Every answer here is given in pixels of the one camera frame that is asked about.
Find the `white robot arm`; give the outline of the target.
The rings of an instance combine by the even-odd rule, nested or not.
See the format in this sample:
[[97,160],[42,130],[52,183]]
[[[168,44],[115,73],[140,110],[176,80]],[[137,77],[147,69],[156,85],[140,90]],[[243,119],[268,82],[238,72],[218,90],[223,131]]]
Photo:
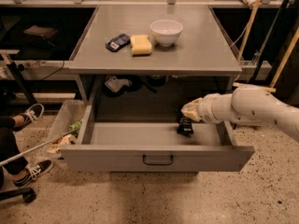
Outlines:
[[267,122],[299,142],[299,109],[287,105],[262,87],[244,85],[232,93],[212,93],[181,108],[189,119],[205,123],[236,124]]

